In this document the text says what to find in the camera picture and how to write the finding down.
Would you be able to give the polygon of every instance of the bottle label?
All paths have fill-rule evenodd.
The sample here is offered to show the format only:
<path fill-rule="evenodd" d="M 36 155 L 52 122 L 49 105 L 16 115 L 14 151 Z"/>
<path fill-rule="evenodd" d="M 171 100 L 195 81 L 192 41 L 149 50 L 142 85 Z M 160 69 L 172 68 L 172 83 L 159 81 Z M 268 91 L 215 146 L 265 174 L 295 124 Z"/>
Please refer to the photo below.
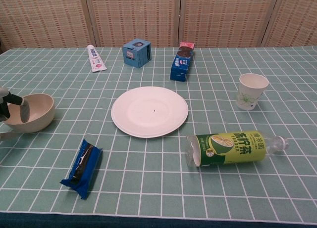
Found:
<path fill-rule="evenodd" d="M 201 152 L 201 166 L 262 160 L 264 137 L 258 131 L 196 136 Z"/>

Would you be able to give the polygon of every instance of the paper plate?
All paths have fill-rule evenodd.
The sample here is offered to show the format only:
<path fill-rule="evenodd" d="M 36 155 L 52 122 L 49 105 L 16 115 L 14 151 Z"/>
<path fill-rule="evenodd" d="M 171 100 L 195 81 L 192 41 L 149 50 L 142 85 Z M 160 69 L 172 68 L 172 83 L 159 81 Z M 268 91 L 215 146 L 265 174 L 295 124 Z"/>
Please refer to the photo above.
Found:
<path fill-rule="evenodd" d="M 142 138 L 159 137 L 179 128 L 188 115 L 186 101 L 161 87 L 139 87 L 123 93 L 111 117 L 123 132 Z"/>

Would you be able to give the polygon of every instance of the paper cup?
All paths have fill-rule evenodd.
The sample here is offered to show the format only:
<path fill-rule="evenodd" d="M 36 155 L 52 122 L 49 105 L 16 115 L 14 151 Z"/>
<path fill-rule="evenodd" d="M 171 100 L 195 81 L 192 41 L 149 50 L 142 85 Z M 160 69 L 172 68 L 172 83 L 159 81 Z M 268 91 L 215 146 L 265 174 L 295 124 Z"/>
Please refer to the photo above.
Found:
<path fill-rule="evenodd" d="M 252 110 L 267 88 L 269 81 L 265 76 L 247 73 L 239 78 L 240 84 L 236 95 L 236 104 L 243 110 Z"/>

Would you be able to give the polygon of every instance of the green checkered tablecloth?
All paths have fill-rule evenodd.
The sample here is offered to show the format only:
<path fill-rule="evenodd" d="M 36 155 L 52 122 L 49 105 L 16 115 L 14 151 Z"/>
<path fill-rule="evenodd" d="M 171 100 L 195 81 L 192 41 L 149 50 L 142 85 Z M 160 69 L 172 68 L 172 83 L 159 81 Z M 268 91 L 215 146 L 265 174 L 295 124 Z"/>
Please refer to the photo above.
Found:
<path fill-rule="evenodd" d="M 56 104 L 47 128 L 0 144 L 0 212 L 317 225 L 316 46 L 196 48 L 187 82 L 169 79 L 177 48 L 153 48 L 140 69 L 124 65 L 120 48 L 97 50 L 107 71 L 91 72 L 85 48 L 0 55 L 0 86 L 21 96 L 47 93 Z M 248 72 L 270 81 L 250 112 L 234 103 L 239 76 Z M 113 102 L 140 86 L 184 97 L 185 124 L 153 139 L 117 129 Z M 256 163 L 187 167 L 186 135 L 242 130 L 287 137 L 290 148 Z M 59 183 L 83 138 L 104 149 L 86 201 Z"/>

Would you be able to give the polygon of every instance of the small blue box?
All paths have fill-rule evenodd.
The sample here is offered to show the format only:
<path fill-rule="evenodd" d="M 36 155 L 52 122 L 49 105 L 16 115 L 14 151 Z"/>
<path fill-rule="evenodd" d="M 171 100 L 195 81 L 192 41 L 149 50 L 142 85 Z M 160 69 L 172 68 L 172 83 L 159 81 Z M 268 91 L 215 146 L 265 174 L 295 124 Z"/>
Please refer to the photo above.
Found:
<path fill-rule="evenodd" d="M 140 68 L 151 60 L 151 43 L 142 39 L 134 39 L 123 45 L 123 60 L 125 64 Z"/>
<path fill-rule="evenodd" d="M 174 58 L 170 71 L 170 79 L 175 81 L 186 81 L 186 74 L 193 57 L 195 44 L 181 42 L 177 55 Z"/>

